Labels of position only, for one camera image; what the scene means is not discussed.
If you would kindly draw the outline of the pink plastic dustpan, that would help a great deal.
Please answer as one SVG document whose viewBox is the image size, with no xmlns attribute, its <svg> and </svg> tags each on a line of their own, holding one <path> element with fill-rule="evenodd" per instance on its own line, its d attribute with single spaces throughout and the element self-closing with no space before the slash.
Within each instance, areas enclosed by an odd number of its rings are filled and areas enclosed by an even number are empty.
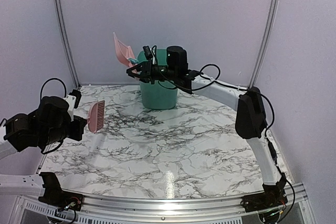
<svg viewBox="0 0 336 224">
<path fill-rule="evenodd" d="M 114 47 L 116 51 L 115 54 L 116 54 L 117 60 L 121 64 L 125 65 L 127 68 L 133 67 L 134 65 L 128 61 L 128 58 L 135 58 L 135 55 L 133 53 L 133 50 L 131 49 L 131 46 L 127 46 L 123 42 L 121 42 L 117 38 L 115 33 L 113 33 L 113 40 L 114 40 Z"/>
</svg>

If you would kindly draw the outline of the pink hand brush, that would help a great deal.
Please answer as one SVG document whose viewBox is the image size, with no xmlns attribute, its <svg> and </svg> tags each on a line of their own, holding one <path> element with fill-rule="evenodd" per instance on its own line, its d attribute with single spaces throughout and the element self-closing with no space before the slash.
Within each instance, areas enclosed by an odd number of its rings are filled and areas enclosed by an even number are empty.
<svg viewBox="0 0 336 224">
<path fill-rule="evenodd" d="M 91 133 L 97 133 L 104 125 L 105 100 L 95 102 L 89 110 L 87 124 Z"/>
</svg>

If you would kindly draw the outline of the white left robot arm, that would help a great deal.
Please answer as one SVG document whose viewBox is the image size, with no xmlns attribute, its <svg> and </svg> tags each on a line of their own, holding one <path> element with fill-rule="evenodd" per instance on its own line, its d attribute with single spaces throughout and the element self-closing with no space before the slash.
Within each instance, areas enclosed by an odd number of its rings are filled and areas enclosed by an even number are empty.
<svg viewBox="0 0 336 224">
<path fill-rule="evenodd" d="M 2 120 L 4 126 L 1 142 L 1 158 L 22 152 L 29 147 L 38 147 L 43 155 L 45 148 L 56 143 L 61 146 L 65 139 L 81 141 L 87 120 L 74 115 L 76 98 L 68 96 L 43 97 L 39 107 L 29 113 L 20 113 L 8 120 Z M 66 202 L 66 193 L 62 190 L 57 176 L 51 172 L 35 175 L 1 175 L 2 195 L 35 195 L 47 198 L 54 205 Z"/>
</svg>

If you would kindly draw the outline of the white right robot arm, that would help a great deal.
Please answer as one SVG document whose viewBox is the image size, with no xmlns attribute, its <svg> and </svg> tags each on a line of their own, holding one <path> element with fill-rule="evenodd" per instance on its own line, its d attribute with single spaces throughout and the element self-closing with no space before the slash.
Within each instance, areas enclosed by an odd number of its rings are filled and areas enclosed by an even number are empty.
<svg viewBox="0 0 336 224">
<path fill-rule="evenodd" d="M 186 50 L 180 46 L 166 49 L 166 65 L 158 63 L 155 47 L 144 46 L 143 51 L 144 61 L 126 58 L 128 76 L 150 84 L 167 81 L 181 91 L 205 96 L 236 111 L 236 133 L 247 141 L 261 170 L 264 192 L 260 195 L 260 203 L 265 207 L 273 206 L 285 194 L 287 180 L 267 136 L 270 125 L 263 102 L 268 98 L 257 87 L 240 88 L 209 77 L 203 70 L 189 69 Z"/>
</svg>

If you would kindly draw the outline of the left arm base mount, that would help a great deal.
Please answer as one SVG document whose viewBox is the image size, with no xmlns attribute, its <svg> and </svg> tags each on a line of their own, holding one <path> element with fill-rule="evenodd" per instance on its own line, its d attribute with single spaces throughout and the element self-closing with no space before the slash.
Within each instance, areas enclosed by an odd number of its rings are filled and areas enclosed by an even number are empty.
<svg viewBox="0 0 336 224">
<path fill-rule="evenodd" d="M 39 176 L 43 180 L 44 193 L 38 197 L 38 201 L 61 209 L 65 209 L 69 205 L 71 210 L 81 210 L 82 194 L 63 190 L 57 176 L 52 172 L 41 172 Z"/>
</svg>

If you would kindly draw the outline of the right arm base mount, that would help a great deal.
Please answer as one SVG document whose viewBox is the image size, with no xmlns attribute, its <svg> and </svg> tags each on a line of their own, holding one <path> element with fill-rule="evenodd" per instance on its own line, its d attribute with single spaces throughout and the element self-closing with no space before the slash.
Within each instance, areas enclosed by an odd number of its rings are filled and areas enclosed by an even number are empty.
<svg viewBox="0 0 336 224">
<path fill-rule="evenodd" d="M 263 192 L 243 196 L 240 205 L 246 212 L 260 211 L 282 206 L 288 202 L 285 193 L 285 185 L 285 180 L 279 181 L 275 185 L 263 184 Z"/>
</svg>

